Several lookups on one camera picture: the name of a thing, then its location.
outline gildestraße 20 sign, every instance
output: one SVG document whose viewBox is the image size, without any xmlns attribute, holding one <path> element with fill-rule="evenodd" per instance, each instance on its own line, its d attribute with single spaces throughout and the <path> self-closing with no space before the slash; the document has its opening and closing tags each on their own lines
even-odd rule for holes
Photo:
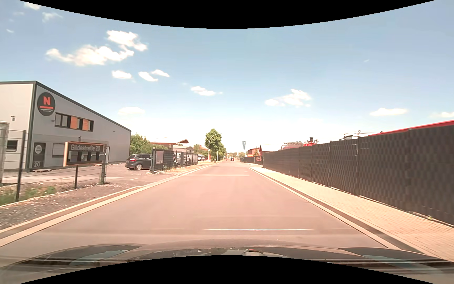
<svg viewBox="0 0 454 284">
<path fill-rule="evenodd" d="M 64 144 L 63 167 L 100 164 L 106 154 L 106 144 L 69 141 Z"/>
</svg>

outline brick sidewalk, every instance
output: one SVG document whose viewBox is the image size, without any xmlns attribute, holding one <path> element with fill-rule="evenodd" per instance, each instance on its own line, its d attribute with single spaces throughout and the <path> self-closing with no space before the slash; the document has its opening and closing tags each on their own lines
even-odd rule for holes
<svg viewBox="0 0 454 284">
<path fill-rule="evenodd" d="M 269 169 L 252 169 L 329 204 L 424 254 L 454 262 L 454 228 L 450 226 Z"/>
</svg>

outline asphalt road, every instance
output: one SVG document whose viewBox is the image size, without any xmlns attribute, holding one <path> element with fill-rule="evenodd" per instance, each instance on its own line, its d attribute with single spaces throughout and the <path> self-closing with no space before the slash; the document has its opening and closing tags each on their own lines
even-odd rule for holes
<svg viewBox="0 0 454 284">
<path fill-rule="evenodd" d="M 181 176 L 0 247 L 0 257 L 109 242 L 225 238 L 383 247 L 250 167 L 229 161 Z"/>
</svg>

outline street lamp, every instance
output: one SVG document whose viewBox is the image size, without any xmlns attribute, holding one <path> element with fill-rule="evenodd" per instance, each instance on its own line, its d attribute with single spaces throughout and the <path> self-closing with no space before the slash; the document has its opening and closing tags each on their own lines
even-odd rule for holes
<svg viewBox="0 0 454 284">
<path fill-rule="evenodd" d="M 217 133 L 217 134 L 215 134 L 215 135 L 213 135 L 213 136 L 211 136 L 211 137 L 209 138 L 209 141 L 208 141 L 208 162 L 211 162 L 211 159 L 210 159 L 210 156 L 209 156 L 209 144 L 211 143 L 211 139 L 212 139 L 213 137 L 215 137 L 216 135 L 218 135 L 218 134 L 223 134 L 223 133 Z"/>
</svg>

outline parked car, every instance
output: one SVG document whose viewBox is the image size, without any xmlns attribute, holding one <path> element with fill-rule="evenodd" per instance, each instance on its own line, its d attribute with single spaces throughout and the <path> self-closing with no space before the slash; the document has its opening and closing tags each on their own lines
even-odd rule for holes
<svg viewBox="0 0 454 284">
<path fill-rule="evenodd" d="M 152 165 L 152 155 L 151 154 L 135 154 L 130 155 L 126 161 L 126 168 L 129 170 L 149 170 Z"/>
</svg>

